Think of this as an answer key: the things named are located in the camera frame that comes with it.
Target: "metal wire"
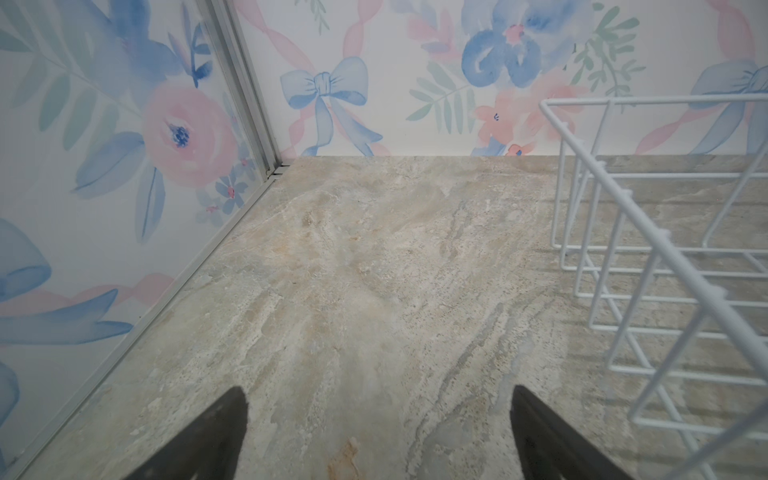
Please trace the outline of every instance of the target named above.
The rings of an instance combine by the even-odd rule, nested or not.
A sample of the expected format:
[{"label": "metal wire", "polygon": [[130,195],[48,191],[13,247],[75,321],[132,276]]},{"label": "metal wire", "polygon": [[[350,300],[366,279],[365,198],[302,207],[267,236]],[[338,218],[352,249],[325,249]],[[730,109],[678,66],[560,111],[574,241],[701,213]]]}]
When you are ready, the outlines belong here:
[{"label": "metal wire", "polygon": [[[728,246],[713,247],[711,237],[730,212],[730,208],[743,192],[749,180],[768,178],[768,173],[758,172],[757,169],[768,152],[768,140],[757,151],[750,164],[742,172],[699,173],[699,172],[626,172],[611,173],[605,168],[604,162],[595,158],[601,142],[606,135],[611,113],[617,105],[626,104],[696,104],[724,102],[768,101],[768,94],[727,94],[699,96],[670,96],[670,97],[625,97],[625,98],[551,98],[540,103],[541,111],[561,135],[560,152],[558,156],[558,177],[555,185],[554,213],[550,233],[551,245],[559,250],[560,268],[576,273],[573,293],[577,298],[591,300],[587,324],[590,328],[611,332],[614,338],[605,357],[605,367],[613,372],[628,375],[649,377],[648,384],[631,406],[628,418],[646,427],[670,429],[677,431],[683,440],[690,456],[674,467],[664,477],[672,480],[686,475],[692,469],[701,470],[704,478],[715,480],[714,470],[707,463],[723,448],[734,440],[746,437],[748,439],[766,442],[768,432],[754,432],[756,425],[768,418],[768,400],[762,401],[747,416],[737,421],[729,428],[720,425],[701,425],[687,422],[683,419],[675,402],[667,393],[664,382],[668,378],[685,382],[712,382],[727,385],[765,388],[768,385],[768,335],[760,335],[740,315],[735,308],[749,307],[752,309],[768,309],[768,302],[727,299],[724,289],[709,283],[708,279],[730,279],[765,281],[768,280],[768,250],[755,248],[732,248]],[[577,139],[553,113],[551,107],[566,105],[604,105],[604,113],[598,132],[588,151],[584,142]],[[563,202],[566,153],[570,149],[576,155],[574,170],[570,182],[567,210],[564,225],[560,225],[561,203]],[[594,182],[593,194],[589,202],[588,214],[584,221],[584,232],[581,244],[571,244],[571,234],[577,223],[577,214],[589,181]],[[700,247],[676,247],[670,240],[666,230],[657,227],[651,218],[640,209],[633,200],[631,192],[622,188],[617,180],[737,180],[737,184],[723,202],[720,211],[710,222],[701,239]],[[608,245],[591,243],[598,204],[613,203],[618,207],[618,214],[611,231]],[[645,240],[645,244],[620,245],[621,234],[625,221],[629,220]],[[558,243],[558,228],[562,228],[561,242]],[[578,255],[576,265],[568,265],[571,253]],[[602,265],[596,266],[590,253],[603,256]],[[617,255],[648,255],[643,268],[613,266]],[[689,256],[729,257],[741,259],[746,266],[736,271],[698,270]],[[582,292],[582,277],[584,274],[594,280],[594,290]],[[632,295],[612,293],[608,280],[612,273],[620,275],[639,275],[640,279]],[[659,276],[677,278],[691,296],[656,296],[647,295],[647,290]],[[617,302],[627,301],[627,307],[622,313]],[[663,306],[668,303],[679,303],[697,306],[695,314],[682,329],[667,327],[648,327],[633,325],[640,315],[640,305],[657,303]],[[595,321],[602,306],[607,306],[614,317],[615,324],[597,323]],[[719,331],[704,329],[707,322],[715,323]],[[676,337],[671,351],[663,362],[654,368],[645,352],[637,341],[636,335],[672,336]],[[689,345],[696,339],[729,340],[750,364],[754,376],[737,376],[720,372],[692,372],[675,367],[677,361],[685,354]],[[622,344],[628,344],[637,359],[639,366],[616,365],[617,352]],[[646,404],[658,396],[664,411],[669,415],[668,420],[644,418],[642,413]],[[714,438],[701,448],[696,435],[710,435]]]}]

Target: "floral wallpaper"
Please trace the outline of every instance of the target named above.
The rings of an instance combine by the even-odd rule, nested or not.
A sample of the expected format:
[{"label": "floral wallpaper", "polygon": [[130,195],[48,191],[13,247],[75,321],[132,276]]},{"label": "floral wallpaper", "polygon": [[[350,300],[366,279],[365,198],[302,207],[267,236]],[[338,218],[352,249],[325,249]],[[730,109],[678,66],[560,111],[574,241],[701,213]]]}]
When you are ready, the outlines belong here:
[{"label": "floral wallpaper", "polygon": [[191,0],[0,2],[0,476],[261,184],[215,53]]},{"label": "floral wallpaper", "polygon": [[[235,4],[285,158],[556,154],[545,98],[768,91],[761,0]],[[624,106],[601,153],[743,154],[766,136],[766,105],[699,106]],[[555,111],[585,138],[602,115]]]}]

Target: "pink flower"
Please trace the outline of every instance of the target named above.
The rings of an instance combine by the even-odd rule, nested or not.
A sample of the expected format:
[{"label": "pink flower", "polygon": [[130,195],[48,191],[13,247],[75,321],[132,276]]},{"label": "pink flower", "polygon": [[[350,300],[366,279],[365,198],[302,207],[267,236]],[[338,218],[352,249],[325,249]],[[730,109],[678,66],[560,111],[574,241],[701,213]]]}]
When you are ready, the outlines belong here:
[{"label": "pink flower", "polygon": [[[538,104],[545,98],[572,98],[578,97],[586,93],[588,89],[586,87],[577,87],[575,85],[569,85],[565,75],[560,70],[553,70],[546,75],[538,78],[533,85],[531,85],[531,94],[528,97],[520,99],[519,103],[515,105],[519,109],[521,114],[527,114],[528,118],[525,119],[523,128],[525,134],[528,137],[534,137],[543,127],[547,132],[547,139],[557,140],[560,134],[549,123],[544,114],[541,113],[541,109]],[[554,114],[561,120],[568,124],[568,129],[574,131],[575,123],[571,118],[571,114],[577,114],[584,110],[584,107],[579,105],[568,105],[564,107],[552,107]]]},{"label": "pink flower", "polygon": [[438,63],[458,60],[462,54],[453,43],[453,20],[447,9],[440,14],[440,27],[430,25],[422,15],[414,14],[408,20],[408,38],[423,41],[422,48],[429,53],[429,59]]},{"label": "pink flower", "polygon": [[521,119],[521,112],[517,108],[519,100],[515,100],[514,90],[503,90],[496,96],[496,104],[493,107],[477,107],[475,116],[485,122],[480,128],[478,136],[484,145],[488,145],[491,137],[501,144],[508,144],[515,136],[514,129]]},{"label": "pink flower", "polygon": [[196,88],[157,87],[144,108],[143,135],[154,166],[182,187],[204,187],[237,160],[227,115]]}]

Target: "blue bow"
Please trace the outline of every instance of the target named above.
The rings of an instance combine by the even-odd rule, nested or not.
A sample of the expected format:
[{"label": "blue bow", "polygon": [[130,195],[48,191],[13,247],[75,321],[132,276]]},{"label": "blue bow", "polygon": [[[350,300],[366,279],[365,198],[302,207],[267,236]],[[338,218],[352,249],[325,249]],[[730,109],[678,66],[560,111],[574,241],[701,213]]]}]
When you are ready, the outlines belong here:
[{"label": "blue bow", "polygon": [[315,102],[315,121],[317,123],[317,144],[307,148],[302,155],[317,155],[317,149],[331,143],[333,138],[333,119],[326,102],[321,97],[329,97],[331,108],[349,139],[362,154],[371,157],[373,152],[368,144],[382,139],[375,131],[363,127],[355,121],[341,106],[339,100],[353,105],[364,105],[368,101],[368,69],[359,57],[344,58],[333,69],[333,73],[324,71],[314,77],[304,70],[294,70],[280,77],[288,105],[301,110]]}]

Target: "blue flower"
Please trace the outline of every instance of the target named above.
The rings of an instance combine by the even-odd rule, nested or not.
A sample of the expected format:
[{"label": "blue flower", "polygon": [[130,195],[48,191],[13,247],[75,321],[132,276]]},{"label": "blue flower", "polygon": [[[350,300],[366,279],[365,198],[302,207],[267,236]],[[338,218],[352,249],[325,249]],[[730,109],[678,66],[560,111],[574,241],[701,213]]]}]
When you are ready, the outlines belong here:
[{"label": "blue flower", "polygon": [[563,65],[573,45],[592,33],[587,0],[466,0],[462,27],[472,37],[462,71],[470,84],[493,84],[504,69],[515,86],[529,86],[539,73]]},{"label": "blue flower", "polygon": [[224,202],[220,198],[211,198],[208,192],[202,189],[198,189],[195,194],[197,195],[197,201],[200,203],[204,210],[197,212],[195,215],[195,221],[198,223],[208,223],[214,227],[222,227],[224,220],[221,217],[221,209],[224,206]]},{"label": "blue flower", "polygon": [[224,202],[224,206],[221,207],[221,211],[226,215],[229,215],[232,213],[232,209],[235,205],[237,205],[237,208],[242,208],[245,204],[240,194],[245,193],[248,185],[245,182],[235,184],[237,173],[235,172],[234,167],[232,168],[229,177],[221,177],[219,180],[221,180],[221,182],[216,182],[216,191],[219,192],[222,197],[227,198],[227,201]]},{"label": "blue flower", "polygon": [[235,174],[239,177],[242,174],[246,174],[250,181],[256,181],[256,164],[250,159],[250,150],[245,142],[240,142],[237,147],[237,155],[240,159],[240,163],[235,165]]},{"label": "blue flower", "polygon": [[167,75],[181,72],[171,49],[149,39],[147,0],[110,0],[109,16],[91,0],[56,0],[56,5],[62,17],[91,36],[91,74],[104,93],[119,98],[130,89],[136,105],[143,107]]}]

